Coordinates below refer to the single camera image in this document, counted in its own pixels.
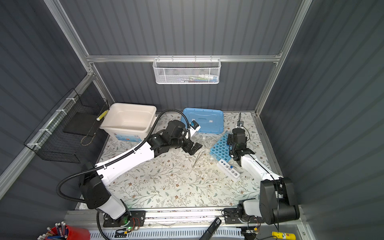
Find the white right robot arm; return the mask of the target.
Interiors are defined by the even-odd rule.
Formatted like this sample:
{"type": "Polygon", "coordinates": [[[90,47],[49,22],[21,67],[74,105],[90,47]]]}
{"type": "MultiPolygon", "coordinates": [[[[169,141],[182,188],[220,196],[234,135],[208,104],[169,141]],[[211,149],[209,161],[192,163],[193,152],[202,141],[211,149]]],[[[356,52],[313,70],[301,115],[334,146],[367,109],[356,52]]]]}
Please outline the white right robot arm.
{"type": "Polygon", "coordinates": [[[268,225],[298,220],[300,210],[293,182],[269,170],[257,159],[255,152],[247,146],[248,132],[244,122],[238,120],[227,140],[232,159],[255,180],[260,181],[259,199],[239,201],[238,218],[248,221],[250,217],[259,217],[268,225]]]}

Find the white plastic storage bin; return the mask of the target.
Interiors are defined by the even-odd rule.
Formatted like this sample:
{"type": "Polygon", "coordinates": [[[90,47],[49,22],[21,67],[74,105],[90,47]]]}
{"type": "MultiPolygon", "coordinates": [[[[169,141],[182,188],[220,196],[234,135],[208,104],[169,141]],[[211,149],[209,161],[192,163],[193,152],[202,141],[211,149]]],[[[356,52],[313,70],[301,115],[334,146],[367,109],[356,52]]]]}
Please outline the white plastic storage bin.
{"type": "Polygon", "coordinates": [[[115,140],[140,143],[153,126],[156,111],[155,106],[114,103],[100,129],[115,140]]]}

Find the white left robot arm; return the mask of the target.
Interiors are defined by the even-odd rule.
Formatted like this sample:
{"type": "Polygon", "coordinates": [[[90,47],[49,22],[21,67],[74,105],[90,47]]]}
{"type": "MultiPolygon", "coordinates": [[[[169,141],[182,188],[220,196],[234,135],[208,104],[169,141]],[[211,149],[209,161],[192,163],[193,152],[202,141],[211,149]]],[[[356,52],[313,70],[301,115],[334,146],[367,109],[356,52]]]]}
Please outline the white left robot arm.
{"type": "Polygon", "coordinates": [[[200,128],[196,121],[185,125],[181,121],[172,120],[164,130],[157,133],[150,130],[146,138],[133,149],[101,164],[86,164],[81,172],[61,180],[56,192],[63,199],[85,203],[89,209],[104,213],[118,225],[126,226],[133,221],[132,215],[125,203],[114,196],[107,186],[134,167],[167,153],[170,149],[182,149],[193,155],[202,147],[191,140],[200,128]],[[67,196],[61,190],[64,183],[74,178],[80,180],[82,199],[67,196]]]}

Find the small white tube rack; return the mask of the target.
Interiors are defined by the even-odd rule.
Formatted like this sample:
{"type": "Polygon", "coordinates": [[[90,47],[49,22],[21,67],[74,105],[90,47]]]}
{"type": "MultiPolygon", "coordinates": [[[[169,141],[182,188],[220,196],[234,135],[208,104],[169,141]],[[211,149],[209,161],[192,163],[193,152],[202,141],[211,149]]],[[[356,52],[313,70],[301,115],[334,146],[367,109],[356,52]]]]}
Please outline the small white tube rack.
{"type": "Polygon", "coordinates": [[[237,182],[240,179],[240,173],[233,167],[230,169],[230,164],[224,160],[219,160],[217,162],[217,167],[222,171],[227,177],[229,177],[234,182],[237,182]]]}

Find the blue test tube rack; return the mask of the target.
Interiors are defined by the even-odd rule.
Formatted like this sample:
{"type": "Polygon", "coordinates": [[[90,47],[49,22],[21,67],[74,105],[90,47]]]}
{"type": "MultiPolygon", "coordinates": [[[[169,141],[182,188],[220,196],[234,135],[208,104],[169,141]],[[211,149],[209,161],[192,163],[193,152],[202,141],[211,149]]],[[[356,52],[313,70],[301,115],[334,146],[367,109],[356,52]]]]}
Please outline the blue test tube rack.
{"type": "Polygon", "coordinates": [[[224,160],[229,162],[232,157],[230,156],[230,146],[228,143],[229,133],[225,133],[210,149],[210,155],[217,161],[224,160]]]}

